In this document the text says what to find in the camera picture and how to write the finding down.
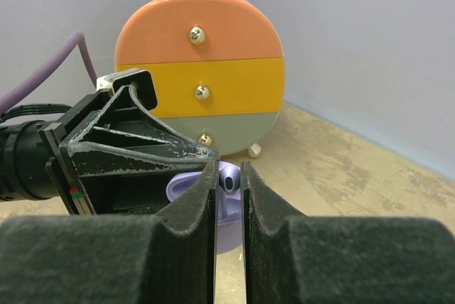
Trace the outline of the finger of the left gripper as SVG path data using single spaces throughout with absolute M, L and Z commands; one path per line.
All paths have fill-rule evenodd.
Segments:
M 154 117 L 135 86 L 123 86 L 58 145 L 73 212 L 136 212 L 149 207 L 163 176 L 200 171 L 216 151 Z

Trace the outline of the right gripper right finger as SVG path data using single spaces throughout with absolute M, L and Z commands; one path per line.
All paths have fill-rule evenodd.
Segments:
M 248 303 L 453 303 L 454 236 L 418 217 L 315 217 L 241 165 Z

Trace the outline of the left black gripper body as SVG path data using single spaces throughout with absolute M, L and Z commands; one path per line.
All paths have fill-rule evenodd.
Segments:
M 1 201 L 42 201 L 59 197 L 70 214 L 114 212 L 114 186 L 105 168 L 113 160 L 103 133 L 82 144 L 80 133 L 106 107 L 106 92 L 89 94 L 54 121 L 1 126 Z

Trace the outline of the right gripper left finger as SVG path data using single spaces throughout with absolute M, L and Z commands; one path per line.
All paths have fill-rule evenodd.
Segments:
M 1 224 L 2 303 L 212 303 L 216 252 L 172 202 L 153 215 Z

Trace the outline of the purple earbud charging case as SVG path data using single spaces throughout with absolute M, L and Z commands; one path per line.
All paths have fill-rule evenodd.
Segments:
M 219 186 L 221 175 L 231 175 L 239 188 L 226 193 Z M 236 249 L 242 243 L 240 167 L 227 162 L 209 163 L 198 172 L 179 173 L 166 186 L 173 208 L 184 209 L 191 228 L 208 240 L 218 254 Z

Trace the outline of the purple earbud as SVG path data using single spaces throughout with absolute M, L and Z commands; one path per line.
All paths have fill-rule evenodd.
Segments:
M 219 178 L 219 186 L 226 193 L 234 193 L 239 188 L 236 179 L 231 175 L 221 175 Z

